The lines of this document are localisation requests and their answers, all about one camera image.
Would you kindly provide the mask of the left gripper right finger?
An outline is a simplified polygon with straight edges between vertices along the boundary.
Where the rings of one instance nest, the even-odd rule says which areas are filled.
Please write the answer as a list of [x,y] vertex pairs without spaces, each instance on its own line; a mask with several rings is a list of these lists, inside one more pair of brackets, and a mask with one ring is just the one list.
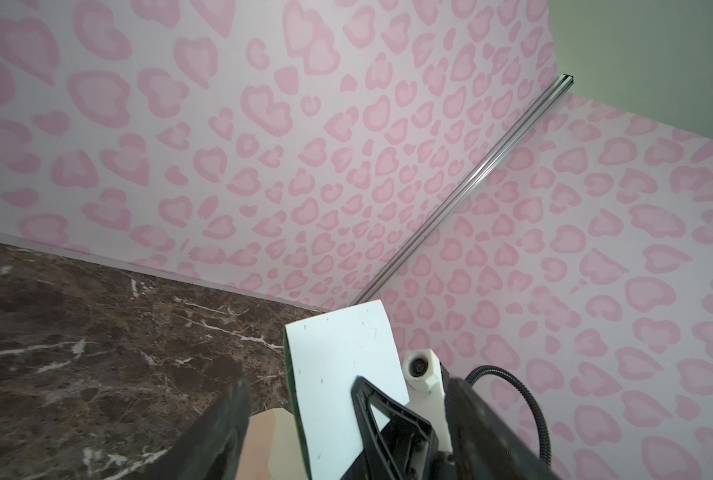
[[461,378],[449,381],[445,413],[460,479],[557,476]]

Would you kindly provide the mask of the pink envelope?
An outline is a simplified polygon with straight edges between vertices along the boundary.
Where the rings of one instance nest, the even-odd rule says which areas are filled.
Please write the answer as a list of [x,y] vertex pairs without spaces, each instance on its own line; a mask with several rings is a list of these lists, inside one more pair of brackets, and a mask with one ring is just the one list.
[[294,415],[274,408],[253,415],[244,438],[236,480],[306,480]]

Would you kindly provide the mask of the green floral letter paper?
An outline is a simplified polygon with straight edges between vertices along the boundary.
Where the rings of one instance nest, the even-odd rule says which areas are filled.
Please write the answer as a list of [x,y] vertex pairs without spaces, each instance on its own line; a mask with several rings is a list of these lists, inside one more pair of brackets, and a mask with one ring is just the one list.
[[363,452],[352,386],[364,377],[406,405],[390,320],[375,300],[284,326],[284,363],[306,475],[340,479]]

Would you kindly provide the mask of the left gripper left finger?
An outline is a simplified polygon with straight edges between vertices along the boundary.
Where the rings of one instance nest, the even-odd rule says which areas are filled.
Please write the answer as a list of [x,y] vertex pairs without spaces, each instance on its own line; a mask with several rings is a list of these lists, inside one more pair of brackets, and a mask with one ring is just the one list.
[[152,466],[154,479],[234,479],[250,424],[252,392],[233,384]]

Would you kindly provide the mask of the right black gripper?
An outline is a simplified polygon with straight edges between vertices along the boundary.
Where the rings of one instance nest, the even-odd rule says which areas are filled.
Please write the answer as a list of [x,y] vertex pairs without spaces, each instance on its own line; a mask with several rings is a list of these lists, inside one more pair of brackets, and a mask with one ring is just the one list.
[[439,450],[430,422],[360,376],[352,404],[363,452],[342,479],[458,479],[452,453]]

